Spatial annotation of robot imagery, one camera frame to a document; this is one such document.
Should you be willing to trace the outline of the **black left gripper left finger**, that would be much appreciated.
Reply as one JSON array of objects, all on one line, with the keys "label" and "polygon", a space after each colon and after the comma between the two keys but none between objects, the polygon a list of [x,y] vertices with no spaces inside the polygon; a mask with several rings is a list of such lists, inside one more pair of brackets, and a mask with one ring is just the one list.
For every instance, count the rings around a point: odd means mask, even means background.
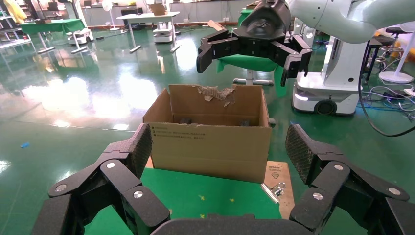
[{"label": "black left gripper left finger", "polygon": [[47,232],[82,235],[111,206],[135,235],[149,235],[170,219],[169,209],[141,181],[152,150],[151,128],[109,144],[90,166],[55,183],[48,192]]}]

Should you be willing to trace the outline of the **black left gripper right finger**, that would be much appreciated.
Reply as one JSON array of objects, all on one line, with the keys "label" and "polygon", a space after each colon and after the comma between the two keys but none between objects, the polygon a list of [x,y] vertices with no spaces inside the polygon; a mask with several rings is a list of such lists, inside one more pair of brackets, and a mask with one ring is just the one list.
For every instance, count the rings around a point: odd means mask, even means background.
[{"label": "black left gripper right finger", "polygon": [[285,148],[308,186],[290,212],[291,221],[321,232],[341,208],[368,232],[410,231],[410,197],[402,188],[355,166],[336,146],[313,140],[298,124],[289,126]]}]

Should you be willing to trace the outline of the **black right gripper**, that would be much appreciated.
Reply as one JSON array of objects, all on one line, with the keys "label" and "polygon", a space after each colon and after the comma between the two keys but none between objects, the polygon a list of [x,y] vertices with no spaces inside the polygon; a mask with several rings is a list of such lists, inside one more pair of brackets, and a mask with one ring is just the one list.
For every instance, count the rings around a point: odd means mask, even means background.
[{"label": "black right gripper", "polygon": [[214,59],[242,54],[269,58],[281,66],[282,87],[299,72],[307,76],[313,50],[299,35],[285,40],[290,24],[291,13],[284,0],[261,2],[233,33],[222,29],[201,38],[197,72],[203,73]]}]

